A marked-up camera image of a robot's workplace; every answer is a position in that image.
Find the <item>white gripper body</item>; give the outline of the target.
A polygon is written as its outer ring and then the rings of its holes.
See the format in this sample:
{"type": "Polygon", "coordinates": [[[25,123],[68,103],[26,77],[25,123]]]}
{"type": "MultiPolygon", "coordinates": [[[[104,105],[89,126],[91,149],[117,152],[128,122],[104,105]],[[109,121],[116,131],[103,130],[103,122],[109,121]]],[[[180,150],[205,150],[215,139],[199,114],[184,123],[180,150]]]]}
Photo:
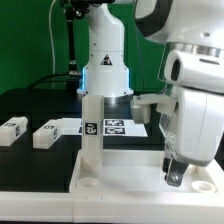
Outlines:
{"type": "Polygon", "coordinates": [[[178,162],[206,166],[224,134],[224,61],[173,50],[164,78],[176,99],[174,113],[160,119],[168,150],[178,162]]]}

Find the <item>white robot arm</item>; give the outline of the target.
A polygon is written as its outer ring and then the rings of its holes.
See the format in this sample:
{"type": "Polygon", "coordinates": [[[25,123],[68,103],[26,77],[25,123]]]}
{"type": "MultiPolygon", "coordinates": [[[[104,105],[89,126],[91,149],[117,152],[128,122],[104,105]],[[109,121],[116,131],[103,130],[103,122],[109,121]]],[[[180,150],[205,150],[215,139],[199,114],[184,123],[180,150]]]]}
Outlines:
{"type": "Polygon", "coordinates": [[[166,182],[208,165],[224,134],[224,0],[84,0],[90,34],[81,93],[160,114],[166,182]]]}

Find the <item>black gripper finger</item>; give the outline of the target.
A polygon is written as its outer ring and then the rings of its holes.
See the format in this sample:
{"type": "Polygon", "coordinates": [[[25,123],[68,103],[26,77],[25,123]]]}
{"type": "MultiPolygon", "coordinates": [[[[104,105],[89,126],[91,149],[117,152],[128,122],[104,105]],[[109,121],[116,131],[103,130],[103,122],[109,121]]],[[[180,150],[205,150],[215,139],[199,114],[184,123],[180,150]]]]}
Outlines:
{"type": "Polygon", "coordinates": [[[163,164],[162,164],[162,171],[167,174],[169,170],[169,165],[170,165],[170,158],[164,158],[163,159],[163,164]]]}
{"type": "Polygon", "coordinates": [[[188,164],[171,159],[168,173],[164,177],[167,184],[173,187],[180,187],[187,168],[188,164]]]}

